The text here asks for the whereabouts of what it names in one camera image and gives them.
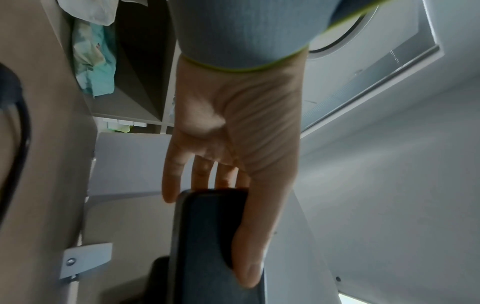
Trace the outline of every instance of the white bracket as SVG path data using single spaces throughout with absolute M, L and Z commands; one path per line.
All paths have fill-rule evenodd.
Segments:
M 79 246 L 65 250 L 61 264 L 60 279 L 75 276 L 93 269 L 112 259 L 112 243 Z

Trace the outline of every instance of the human hand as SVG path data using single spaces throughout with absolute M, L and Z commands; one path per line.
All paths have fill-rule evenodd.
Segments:
M 302 85 L 308 51 L 257 72 L 228 73 L 180 57 L 175 129 L 162 191 L 173 203 L 185 164 L 195 155 L 192 189 L 207 189 L 215 162 L 216 188 L 249 188 L 232 243 L 241 285 L 260 281 L 264 259 L 297 176 Z

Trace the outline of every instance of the gray sleeve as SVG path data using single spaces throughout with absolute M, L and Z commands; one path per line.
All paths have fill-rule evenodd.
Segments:
M 350 5 L 375 0 L 170 0 L 182 52 L 222 69 L 252 69 L 304 48 Z

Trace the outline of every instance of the finger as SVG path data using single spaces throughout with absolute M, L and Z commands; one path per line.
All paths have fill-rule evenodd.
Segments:
M 193 190 L 208 189 L 210 173 L 215 162 L 196 155 L 193 162 L 191 175 L 191 188 Z
M 238 171 L 238 176 L 236 177 L 235 188 L 248 188 L 250 187 L 250 177 L 249 175 L 242 170 Z
M 231 247 L 233 270 L 246 288 L 260 282 L 267 249 L 291 188 L 251 182 L 242 222 Z
M 218 164 L 216 170 L 215 189 L 225 189 L 233 187 L 235 175 L 238 169 L 224 164 Z
M 175 142 L 172 137 L 166 153 L 165 166 L 163 167 L 162 194 L 167 203 L 175 203 L 180 194 L 180 182 L 185 164 L 193 154 Z

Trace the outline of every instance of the phone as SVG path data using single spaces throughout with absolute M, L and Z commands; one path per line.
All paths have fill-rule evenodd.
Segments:
M 168 267 L 168 304 L 266 304 L 265 271 L 252 288 L 232 270 L 232 239 L 248 192 L 240 189 L 182 193 L 175 209 Z

